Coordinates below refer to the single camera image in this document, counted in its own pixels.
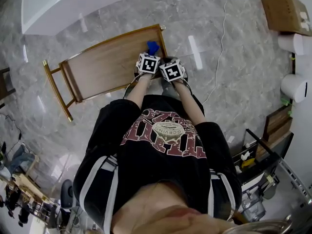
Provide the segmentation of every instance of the yellow object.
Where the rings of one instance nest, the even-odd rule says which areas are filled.
[[[242,163],[242,168],[244,168],[245,166],[249,166],[249,165],[251,165],[252,163],[254,163],[254,158],[245,160],[245,161],[243,161],[243,163]]]

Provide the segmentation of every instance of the blue object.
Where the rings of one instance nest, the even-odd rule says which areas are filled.
[[[150,56],[154,56],[159,49],[159,46],[155,41],[148,41],[147,46],[148,46],[148,54]]]

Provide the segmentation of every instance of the power cord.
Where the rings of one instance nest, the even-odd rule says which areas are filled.
[[[12,148],[11,148],[8,152],[5,152],[5,156],[8,157],[8,154],[12,151],[12,149],[13,149],[13,148],[17,145],[17,143],[20,141],[22,134],[21,134],[21,129],[17,126],[16,120],[15,120],[15,119],[12,119],[9,115],[5,115],[4,113],[1,113],[1,112],[0,112],[0,116],[4,116],[5,119],[9,119],[10,121],[14,122],[15,127],[19,130],[19,139],[18,139],[18,141],[12,146]]]
[[[223,51],[224,51],[224,48],[223,48],[223,38],[224,38],[224,35],[225,35],[225,28],[224,28],[224,24],[225,24],[225,19],[226,19],[226,10],[225,10],[225,6],[227,4],[228,0],[225,0],[225,4],[223,6],[223,9],[224,9],[224,20],[223,20],[223,35],[222,35],[222,38],[221,38],[221,47],[222,47],[222,51],[221,51],[221,54],[219,55],[219,58],[218,58],[218,62],[216,64],[216,69],[215,69],[215,74],[214,74],[214,82],[215,82],[215,85],[214,85],[214,88],[212,89],[212,91],[210,92],[210,94],[208,95],[207,99],[204,100],[204,102],[202,104],[205,104],[209,98],[210,98],[210,95],[213,93],[213,91],[216,89],[216,86],[217,86],[217,80],[216,80],[216,75],[218,73],[218,69],[219,69],[219,63],[220,63],[220,58],[223,54]]]

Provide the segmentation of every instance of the black t-shirt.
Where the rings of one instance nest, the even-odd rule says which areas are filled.
[[[193,126],[178,100],[153,95],[145,96],[141,110],[126,99],[102,108],[74,180],[78,200],[95,163],[114,154],[118,162],[118,187],[113,213],[142,186],[161,181],[178,186],[188,206],[203,214],[208,212],[211,185],[214,217],[227,219],[240,206],[241,185],[221,129],[213,122]],[[230,202],[229,189],[221,183],[224,179],[221,173],[232,189],[234,204]],[[92,177],[83,205],[96,212],[96,216],[89,214],[92,218],[103,219],[105,215],[112,176],[96,173]]]

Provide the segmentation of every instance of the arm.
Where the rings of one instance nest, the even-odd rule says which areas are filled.
[[[142,108],[143,98],[146,94],[148,85],[150,84],[153,74],[144,74],[140,77],[137,85],[127,96],[127,100],[133,101],[138,107]]]
[[[174,84],[175,89],[180,96],[183,108],[191,119],[193,125],[196,126],[200,123],[206,122],[205,116],[191,95],[190,90],[179,81],[174,82]]]

